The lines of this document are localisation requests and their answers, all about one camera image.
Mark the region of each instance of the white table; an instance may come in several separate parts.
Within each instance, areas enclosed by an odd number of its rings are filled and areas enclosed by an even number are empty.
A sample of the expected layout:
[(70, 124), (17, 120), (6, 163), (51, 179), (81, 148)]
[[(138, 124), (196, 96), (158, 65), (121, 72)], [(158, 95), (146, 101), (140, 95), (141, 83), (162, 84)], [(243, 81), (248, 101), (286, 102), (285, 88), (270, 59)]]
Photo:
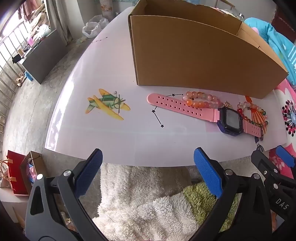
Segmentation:
[[(55, 107), (45, 148), (84, 159), (99, 148), (104, 162), (157, 167), (194, 165), (193, 152), (197, 147), (202, 147), (217, 161), (251, 155), (257, 147), (251, 135), (226, 135), (216, 123), (159, 107), (155, 116), (152, 112), (155, 107), (146, 100), (148, 94), (184, 94), (198, 89), (137, 86), (127, 21), (131, 10), (132, 7), (116, 17), (78, 61)], [(99, 89), (125, 100), (130, 111), (128, 107), (120, 110), (123, 120), (116, 114), (109, 115), (110, 111), (115, 113), (115, 109), (95, 107), (85, 113), (88, 97), (102, 98)], [(228, 101), (234, 109), (239, 102), (246, 101), (244, 96), (235, 94), (204, 92), (218, 96), (222, 102)], [(267, 133), (260, 145), (269, 150), (286, 143), (283, 116), (275, 93), (263, 100), (252, 98), (252, 101), (269, 116)]]

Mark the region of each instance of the small cardboard box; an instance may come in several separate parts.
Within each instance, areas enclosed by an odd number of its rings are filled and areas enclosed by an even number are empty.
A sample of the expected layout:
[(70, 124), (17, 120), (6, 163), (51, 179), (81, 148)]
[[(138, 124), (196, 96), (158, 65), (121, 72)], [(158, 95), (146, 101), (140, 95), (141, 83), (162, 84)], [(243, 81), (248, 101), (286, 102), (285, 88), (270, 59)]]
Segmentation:
[(24, 160), (22, 161), (22, 163), (20, 165), (20, 171), (21, 171), (22, 178), (24, 180), (26, 189), (28, 191), (28, 194), (30, 194), (31, 189), (32, 189), (32, 184), (29, 181), (28, 176), (27, 176), (27, 172), (26, 172), (26, 170), (28, 168), (29, 158), (32, 159), (31, 164), (35, 167), (36, 174), (37, 175), (43, 174), (45, 177), (48, 177), (47, 171), (46, 171), (46, 168), (45, 168), (45, 165), (43, 162), (42, 155), (38, 152), (30, 151), (29, 154), (24, 158)]
[(211, 7), (183, 0), (140, 0), (128, 22), (138, 85), (262, 99), (288, 75), (254, 30)]

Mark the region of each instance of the plastic bag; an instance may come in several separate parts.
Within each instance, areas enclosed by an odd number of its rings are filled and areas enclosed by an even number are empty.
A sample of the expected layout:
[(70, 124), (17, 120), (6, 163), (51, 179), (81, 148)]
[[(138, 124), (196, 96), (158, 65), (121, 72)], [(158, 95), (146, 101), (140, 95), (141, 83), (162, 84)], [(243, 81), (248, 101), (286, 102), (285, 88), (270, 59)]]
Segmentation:
[(38, 27), (37, 31), (38, 33), (36, 34), (36, 39), (38, 37), (42, 39), (42, 37), (47, 36), (50, 33), (50, 29), (46, 24), (42, 24), (40, 27)]
[(103, 18), (102, 15), (94, 16), (82, 28), (82, 33), (88, 38), (94, 38), (108, 25), (108, 23), (109, 21), (106, 18)]

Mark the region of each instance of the yellow airplane illustration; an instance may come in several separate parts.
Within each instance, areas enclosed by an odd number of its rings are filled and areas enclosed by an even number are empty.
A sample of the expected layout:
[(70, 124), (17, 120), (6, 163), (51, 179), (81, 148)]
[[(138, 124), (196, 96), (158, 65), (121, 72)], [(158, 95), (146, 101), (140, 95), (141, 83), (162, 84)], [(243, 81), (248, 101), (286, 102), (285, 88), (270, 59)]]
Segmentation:
[(93, 98), (87, 98), (89, 101), (89, 106), (86, 109), (85, 113), (88, 114), (93, 108), (97, 107), (113, 118), (122, 121), (123, 118), (119, 115), (120, 109), (127, 111), (131, 110), (130, 107), (126, 103), (124, 103), (125, 100), (121, 99), (120, 95), (118, 95), (117, 97), (117, 93), (116, 96), (114, 96), (103, 89), (99, 89), (99, 92), (102, 98), (97, 98), (95, 95), (93, 96)]

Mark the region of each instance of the white fluffy blanket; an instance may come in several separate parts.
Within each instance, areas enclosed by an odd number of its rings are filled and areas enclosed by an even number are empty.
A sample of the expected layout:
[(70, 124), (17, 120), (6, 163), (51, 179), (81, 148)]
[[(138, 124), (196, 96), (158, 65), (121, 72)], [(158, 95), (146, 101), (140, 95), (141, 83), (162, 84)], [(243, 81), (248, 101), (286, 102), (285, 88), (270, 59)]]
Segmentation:
[(181, 192), (189, 185), (185, 167), (103, 163), (102, 202), (93, 221), (109, 240), (188, 240), (198, 228)]

